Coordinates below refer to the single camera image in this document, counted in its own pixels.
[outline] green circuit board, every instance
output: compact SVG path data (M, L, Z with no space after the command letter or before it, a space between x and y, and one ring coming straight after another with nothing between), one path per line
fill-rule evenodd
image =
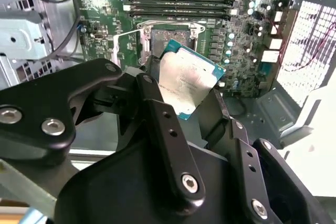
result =
M256 26L269 28L264 17L271 14L275 0L79 2L86 60L107 58L122 69L136 67L145 64L149 55L160 56L175 39L225 68L225 94L242 97L259 96L260 83L276 67L260 62L264 32L258 36L255 31Z

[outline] screw hole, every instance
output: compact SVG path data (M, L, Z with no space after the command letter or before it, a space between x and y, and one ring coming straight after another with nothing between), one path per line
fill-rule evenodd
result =
M252 171L252 172L256 172L256 169L253 167L253 166L251 166L251 165L248 165L248 168L250 168L250 170Z
M164 111L162 114L163 114L163 116L164 116L165 118L170 118L169 113L167 113L167 112Z
M169 130L170 136L177 137L177 133L174 130Z

